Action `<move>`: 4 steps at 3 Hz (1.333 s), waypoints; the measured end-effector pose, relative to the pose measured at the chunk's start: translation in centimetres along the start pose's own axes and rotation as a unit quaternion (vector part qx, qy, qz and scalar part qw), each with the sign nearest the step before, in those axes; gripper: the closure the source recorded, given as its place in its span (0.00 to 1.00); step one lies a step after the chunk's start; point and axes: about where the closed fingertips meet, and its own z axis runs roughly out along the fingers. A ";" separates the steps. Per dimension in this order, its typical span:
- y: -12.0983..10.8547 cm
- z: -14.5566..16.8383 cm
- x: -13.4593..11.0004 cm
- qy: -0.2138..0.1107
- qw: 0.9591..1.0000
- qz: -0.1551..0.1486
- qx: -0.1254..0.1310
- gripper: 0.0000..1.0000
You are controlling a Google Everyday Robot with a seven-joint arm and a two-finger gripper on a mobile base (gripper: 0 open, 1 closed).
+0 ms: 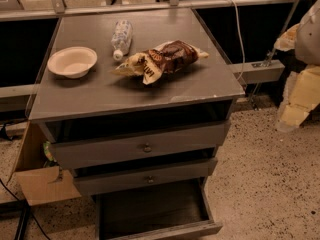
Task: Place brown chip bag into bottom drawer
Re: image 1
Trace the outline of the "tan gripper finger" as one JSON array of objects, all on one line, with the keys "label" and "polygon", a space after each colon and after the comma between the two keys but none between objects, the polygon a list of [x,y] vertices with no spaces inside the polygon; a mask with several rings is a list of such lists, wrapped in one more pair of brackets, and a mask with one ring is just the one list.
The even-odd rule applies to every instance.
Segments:
[{"label": "tan gripper finger", "polygon": [[300,73],[291,72],[286,80],[277,121],[279,132],[297,129],[320,104],[320,66],[308,65]]},{"label": "tan gripper finger", "polygon": [[285,31],[274,43],[274,48],[284,52],[294,49],[298,27],[299,24],[295,24]]}]

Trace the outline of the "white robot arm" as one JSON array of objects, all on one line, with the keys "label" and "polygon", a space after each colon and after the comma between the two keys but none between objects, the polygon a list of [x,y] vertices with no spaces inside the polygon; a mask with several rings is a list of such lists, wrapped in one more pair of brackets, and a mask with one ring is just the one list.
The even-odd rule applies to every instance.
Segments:
[{"label": "white robot arm", "polygon": [[276,40],[274,48],[294,50],[296,59],[306,64],[300,73],[289,75],[279,107],[276,129],[290,132],[320,104],[320,0]]}]

